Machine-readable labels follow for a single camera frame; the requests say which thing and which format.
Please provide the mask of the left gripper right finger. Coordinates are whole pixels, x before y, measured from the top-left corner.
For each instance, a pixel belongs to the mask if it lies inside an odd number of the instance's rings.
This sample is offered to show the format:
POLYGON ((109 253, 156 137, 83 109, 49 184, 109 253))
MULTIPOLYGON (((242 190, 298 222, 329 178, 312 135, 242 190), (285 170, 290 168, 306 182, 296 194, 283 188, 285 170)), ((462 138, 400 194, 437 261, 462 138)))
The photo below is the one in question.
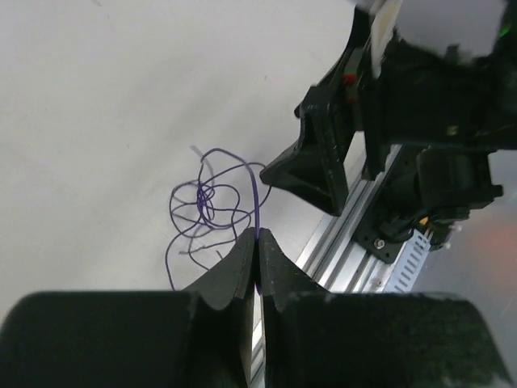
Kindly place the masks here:
POLYGON ((478 309, 447 293, 332 293, 263 229, 257 242, 268 387, 508 387, 478 309))

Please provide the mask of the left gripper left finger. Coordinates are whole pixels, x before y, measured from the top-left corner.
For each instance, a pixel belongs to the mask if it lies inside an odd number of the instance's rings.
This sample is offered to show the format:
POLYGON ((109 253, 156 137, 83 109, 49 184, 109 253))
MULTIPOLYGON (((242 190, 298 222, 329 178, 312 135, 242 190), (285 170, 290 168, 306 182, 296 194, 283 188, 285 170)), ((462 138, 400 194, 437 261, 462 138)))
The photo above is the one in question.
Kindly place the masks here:
POLYGON ((4 387, 247 387, 255 232, 181 291, 39 292, 1 326, 4 387))

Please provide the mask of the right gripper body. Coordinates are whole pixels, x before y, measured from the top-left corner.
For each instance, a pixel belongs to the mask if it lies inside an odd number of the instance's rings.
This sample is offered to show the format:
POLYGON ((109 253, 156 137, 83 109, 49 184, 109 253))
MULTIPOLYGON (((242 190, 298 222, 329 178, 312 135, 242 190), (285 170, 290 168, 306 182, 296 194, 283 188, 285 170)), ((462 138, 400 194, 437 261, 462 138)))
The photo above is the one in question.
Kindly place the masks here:
POLYGON ((357 4, 367 64, 359 80, 367 177, 385 168, 390 145, 482 152, 516 148, 516 3, 506 1, 491 53, 467 61, 403 40, 398 1, 357 4))

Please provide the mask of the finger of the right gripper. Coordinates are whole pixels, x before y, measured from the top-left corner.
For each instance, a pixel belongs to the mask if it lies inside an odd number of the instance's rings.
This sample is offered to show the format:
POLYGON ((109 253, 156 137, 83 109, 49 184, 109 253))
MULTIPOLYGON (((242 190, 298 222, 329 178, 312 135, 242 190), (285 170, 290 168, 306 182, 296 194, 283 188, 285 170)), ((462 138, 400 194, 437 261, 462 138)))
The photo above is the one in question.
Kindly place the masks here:
POLYGON ((344 87, 310 87, 297 113, 298 139, 259 177, 266 185, 339 216, 349 192, 344 161, 350 148, 350 107, 344 87))

